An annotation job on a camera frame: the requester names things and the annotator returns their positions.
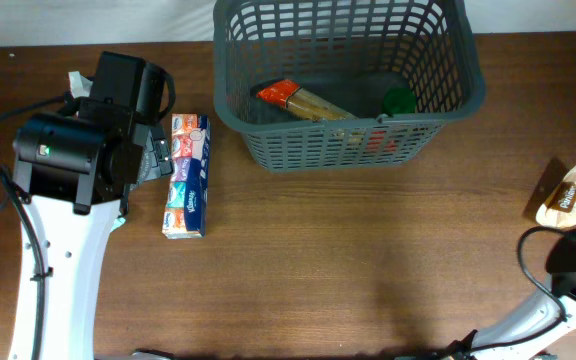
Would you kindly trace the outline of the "Kleenex tissue multipack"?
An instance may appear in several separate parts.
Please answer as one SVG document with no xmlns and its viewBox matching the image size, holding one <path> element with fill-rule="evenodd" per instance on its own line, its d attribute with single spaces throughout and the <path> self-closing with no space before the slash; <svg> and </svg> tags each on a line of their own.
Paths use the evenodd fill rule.
<svg viewBox="0 0 576 360">
<path fill-rule="evenodd" d="M 211 124 L 206 115 L 172 115 L 172 164 L 162 233 L 168 239 L 206 233 Z"/>
</svg>

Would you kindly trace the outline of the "teal tissue pocket pack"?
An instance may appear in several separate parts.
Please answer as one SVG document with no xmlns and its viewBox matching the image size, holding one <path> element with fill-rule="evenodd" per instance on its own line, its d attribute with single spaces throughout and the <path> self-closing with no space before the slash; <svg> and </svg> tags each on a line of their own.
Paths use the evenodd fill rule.
<svg viewBox="0 0 576 360">
<path fill-rule="evenodd" d="M 111 231 L 114 232 L 118 228 L 122 227 L 126 223 L 126 218 L 123 215 L 118 216 L 113 223 Z"/>
</svg>

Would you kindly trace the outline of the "spaghetti pasta package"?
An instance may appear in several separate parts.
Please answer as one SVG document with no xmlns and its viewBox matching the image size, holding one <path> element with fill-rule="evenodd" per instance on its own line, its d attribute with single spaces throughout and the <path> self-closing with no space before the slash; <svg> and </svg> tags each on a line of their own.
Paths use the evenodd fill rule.
<svg viewBox="0 0 576 360">
<path fill-rule="evenodd" d="M 255 85 L 250 90 L 251 96 L 263 100 L 267 104 L 274 105 L 293 116 L 312 122 L 357 120 L 359 117 L 330 103 L 318 95 L 304 89 L 298 83 L 290 79 L 278 79 Z M 364 140 L 364 132 L 338 129 L 333 132 L 333 138 L 342 139 L 349 134 L 348 147 L 356 148 Z M 366 151 L 375 153 L 385 139 L 386 131 L 380 130 L 368 136 Z M 388 140 L 383 147 L 387 153 L 394 153 L 397 145 L 394 140 Z"/>
</svg>

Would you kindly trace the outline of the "grey plastic mesh basket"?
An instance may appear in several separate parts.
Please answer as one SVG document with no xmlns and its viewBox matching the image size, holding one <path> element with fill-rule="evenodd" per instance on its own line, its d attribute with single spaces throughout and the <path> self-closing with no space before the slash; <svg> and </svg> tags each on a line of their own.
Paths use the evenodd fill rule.
<svg viewBox="0 0 576 360">
<path fill-rule="evenodd" d="M 218 0 L 214 107 L 272 172 L 398 165 L 444 126 L 473 115 L 485 83 L 463 0 Z M 251 96 L 255 85 L 290 79 L 359 117 L 312 122 Z M 417 98 L 411 114 L 382 113 L 392 87 Z M 349 148 L 349 134 L 364 132 Z M 375 153 L 368 136 L 385 130 Z M 394 153 L 383 150 L 394 140 Z"/>
</svg>

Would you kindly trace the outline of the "small green object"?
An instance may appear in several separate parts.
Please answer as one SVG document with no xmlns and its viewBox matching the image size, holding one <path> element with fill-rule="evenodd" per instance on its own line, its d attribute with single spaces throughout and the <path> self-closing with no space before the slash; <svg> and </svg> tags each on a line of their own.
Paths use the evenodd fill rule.
<svg viewBox="0 0 576 360">
<path fill-rule="evenodd" d="M 414 113 L 416 105 L 416 95 L 409 88 L 392 87 L 385 93 L 381 108 L 383 114 L 395 116 Z"/>
</svg>

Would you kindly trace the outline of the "beige snack bag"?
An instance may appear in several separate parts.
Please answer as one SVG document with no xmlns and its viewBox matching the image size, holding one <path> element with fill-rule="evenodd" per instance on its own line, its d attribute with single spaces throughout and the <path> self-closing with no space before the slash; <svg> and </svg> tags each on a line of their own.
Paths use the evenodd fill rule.
<svg viewBox="0 0 576 360">
<path fill-rule="evenodd" d="M 539 225 L 551 228 L 576 227 L 576 165 L 540 205 L 535 220 Z"/>
</svg>

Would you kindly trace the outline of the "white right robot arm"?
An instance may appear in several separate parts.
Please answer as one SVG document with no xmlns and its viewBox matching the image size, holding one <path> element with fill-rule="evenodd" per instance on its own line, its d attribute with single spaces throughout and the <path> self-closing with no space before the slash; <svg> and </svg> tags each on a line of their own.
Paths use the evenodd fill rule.
<svg viewBox="0 0 576 360">
<path fill-rule="evenodd" d="M 546 259 L 544 282 L 528 270 L 523 256 L 527 240 L 537 233 L 559 237 Z M 458 342 L 449 359 L 532 359 L 576 330 L 576 229 L 527 230 L 519 238 L 517 260 L 536 291 L 499 322 Z"/>
</svg>

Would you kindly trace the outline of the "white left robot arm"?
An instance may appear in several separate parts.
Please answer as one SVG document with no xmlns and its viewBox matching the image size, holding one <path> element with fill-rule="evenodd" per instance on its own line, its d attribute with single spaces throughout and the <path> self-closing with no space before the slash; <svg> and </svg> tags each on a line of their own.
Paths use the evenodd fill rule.
<svg viewBox="0 0 576 360">
<path fill-rule="evenodd" d="M 102 262 L 132 190 L 169 176 L 161 122 L 172 77 L 143 59 L 103 53 L 84 95 L 67 94 L 18 130 L 1 172 L 20 218 L 22 260 L 9 355 L 90 359 Z"/>
</svg>

